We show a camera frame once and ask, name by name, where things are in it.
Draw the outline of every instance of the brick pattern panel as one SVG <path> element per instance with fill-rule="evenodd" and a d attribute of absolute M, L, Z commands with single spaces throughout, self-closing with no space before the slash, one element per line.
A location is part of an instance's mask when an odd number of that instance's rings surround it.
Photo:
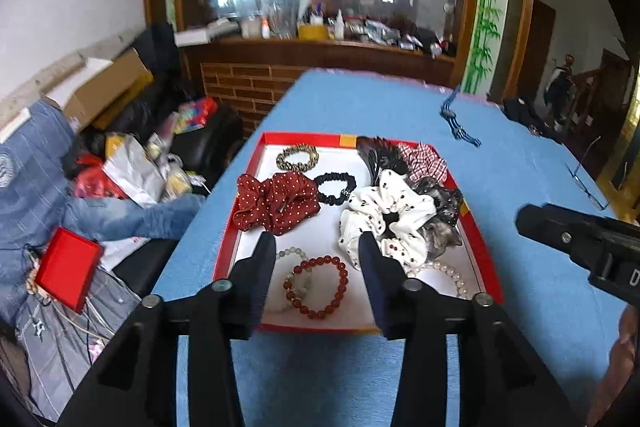
<path fill-rule="evenodd" d="M 205 93 L 233 105 L 248 138 L 307 68 L 278 65 L 201 63 Z"/>

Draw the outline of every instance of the scrunchie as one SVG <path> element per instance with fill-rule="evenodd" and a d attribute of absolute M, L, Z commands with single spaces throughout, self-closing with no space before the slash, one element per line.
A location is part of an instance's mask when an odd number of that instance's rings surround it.
<path fill-rule="evenodd" d="M 414 148 L 407 144 L 398 144 L 398 150 L 409 168 L 411 183 L 431 176 L 442 185 L 447 179 L 447 161 L 438 156 L 433 147 L 427 144 L 418 144 Z"/>
<path fill-rule="evenodd" d="M 398 220 L 388 226 L 396 237 L 383 237 L 384 214 L 398 213 Z M 340 215 L 338 246 L 360 270 L 358 242 L 363 232 L 376 237 L 383 255 L 395 258 L 405 271 L 415 269 L 427 260 L 428 245 L 418 232 L 436 214 L 433 198 L 413 192 L 402 177 L 391 170 L 380 173 L 379 187 L 356 189 L 349 198 L 349 209 Z"/>
<path fill-rule="evenodd" d="M 243 232 L 263 225 L 273 235 L 283 235 L 320 211 L 318 187 L 301 173 L 278 172 L 258 182 L 250 174 L 238 178 L 238 210 L 232 220 Z"/>

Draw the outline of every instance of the person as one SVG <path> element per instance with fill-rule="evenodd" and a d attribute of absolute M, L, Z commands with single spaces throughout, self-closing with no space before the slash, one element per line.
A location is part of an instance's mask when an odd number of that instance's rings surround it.
<path fill-rule="evenodd" d="M 588 427 L 593 427 L 604 416 L 633 374 L 637 355 L 635 340 L 638 333 L 638 309 L 627 306 L 620 317 L 618 340 L 609 354 L 609 367 L 591 402 L 587 415 Z"/>
<path fill-rule="evenodd" d="M 553 70 L 545 87 L 543 99 L 548 115 L 553 116 L 556 128 L 563 125 L 566 117 L 562 112 L 575 95 L 574 71 L 572 70 L 574 61 L 572 55 L 565 56 L 564 65 Z"/>

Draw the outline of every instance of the white logo patch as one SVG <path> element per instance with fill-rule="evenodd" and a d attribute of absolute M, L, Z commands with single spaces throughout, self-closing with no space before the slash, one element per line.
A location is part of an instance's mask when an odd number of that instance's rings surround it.
<path fill-rule="evenodd" d="M 0 154 L 0 189 L 9 187 L 11 180 L 14 177 L 14 162 L 12 162 L 9 155 Z"/>

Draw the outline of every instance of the person's hand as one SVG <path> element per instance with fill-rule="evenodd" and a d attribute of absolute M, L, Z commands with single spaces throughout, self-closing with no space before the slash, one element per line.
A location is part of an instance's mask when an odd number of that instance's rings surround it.
<path fill-rule="evenodd" d="M 620 317 L 618 331 L 618 341 L 609 354 L 609 368 L 598 386 L 587 416 L 588 427 L 593 427 L 604 416 L 633 373 L 636 361 L 638 309 L 633 306 L 626 307 Z"/>

